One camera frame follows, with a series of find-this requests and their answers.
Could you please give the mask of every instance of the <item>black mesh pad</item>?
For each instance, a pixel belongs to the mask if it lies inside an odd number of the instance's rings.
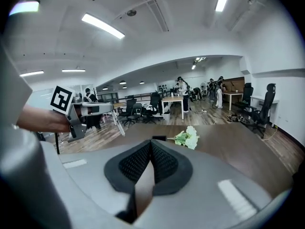
[[[116,191],[133,194],[135,183],[149,163],[149,147],[150,140],[146,140],[108,160],[104,174]],[[132,161],[136,161],[138,165],[131,164]]]
[[[156,140],[146,140],[111,158],[104,167],[104,173],[116,191],[132,195],[134,185],[150,160],[155,179],[153,196],[178,192],[193,174],[192,164],[187,157]]]
[[[149,162],[150,143],[119,162],[119,170],[134,184],[140,179]]]
[[[174,194],[182,189],[193,174],[189,159],[164,146],[156,140],[151,141],[151,161],[154,169],[155,186],[152,195]]]
[[[151,145],[151,161],[154,169],[154,182],[157,184],[176,172],[178,168],[178,160],[163,149],[159,148],[155,143],[151,143]]]

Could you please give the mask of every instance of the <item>flower bouquet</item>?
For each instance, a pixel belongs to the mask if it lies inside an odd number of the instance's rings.
[[[195,149],[197,146],[199,136],[197,136],[197,132],[194,127],[188,126],[186,128],[186,133],[184,131],[180,132],[173,138],[168,138],[170,140],[174,140],[175,144],[187,146],[190,149]]]

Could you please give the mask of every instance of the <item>wooden table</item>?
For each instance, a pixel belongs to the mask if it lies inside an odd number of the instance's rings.
[[[119,108],[124,106],[124,105],[126,105],[126,103],[115,103],[115,104],[113,104],[113,109],[114,109],[114,112],[115,112],[116,116],[119,116]],[[114,118],[113,118],[113,121],[114,121],[114,125],[117,125],[116,120]]]
[[[162,99],[162,113],[163,119],[164,117],[164,102],[181,102],[181,112],[182,112],[182,119],[183,119],[183,96],[174,96],[174,97],[165,97]]]
[[[241,95],[243,97],[243,93],[237,93],[237,92],[226,92],[226,93],[223,92],[223,94],[230,96],[229,110],[231,110],[231,106],[232,106],[232,95]]]
[[[133,144],[153,135],[174,137],[187,126],[134,124],[103,148]],[[200,136],[196,150],[211,154],[232,165],[261,185],[275,198],[292,186],[292,177],[279,158],[253,132],[240,123],[194,126]]]

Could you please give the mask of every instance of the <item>cable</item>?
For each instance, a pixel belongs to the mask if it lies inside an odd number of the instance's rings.
[[[271,139],[271,138],[276,134],[276,132],[277,132],[277,126],[276,126],[276,130],[275,130],[275,132],[272,134],[272,136],[269,137],[269,138],[267,138],[267,139],[263,139],[262,141],[267,141],[267,140]]]
[[[214,118],[214,123],[213,123],[213,125],[216,124],[216,119],[217,119],[217,117],[211,115],[210,113],[206,113],[206,112],[204,112],[204,111],[206,111],[206,109],[205,109],[205,110],[202,110],[202,111],[200,111],[200,112],[194,111],[193,113],[194,113],[194,114],[198,114],[198,115],[210,115],[212,118]]]

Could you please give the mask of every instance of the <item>white flower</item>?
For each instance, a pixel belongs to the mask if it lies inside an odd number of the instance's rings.
[[[187,138],[185,141],[185,145],[187,145],[190,149],[195,149],[197,146],[198,136],[192,135],[190,138]]]
[[[197,132],[196,132],[195,128],[192,127],[191,125],[186,128],[186,133],[191,136],[197,136]]]

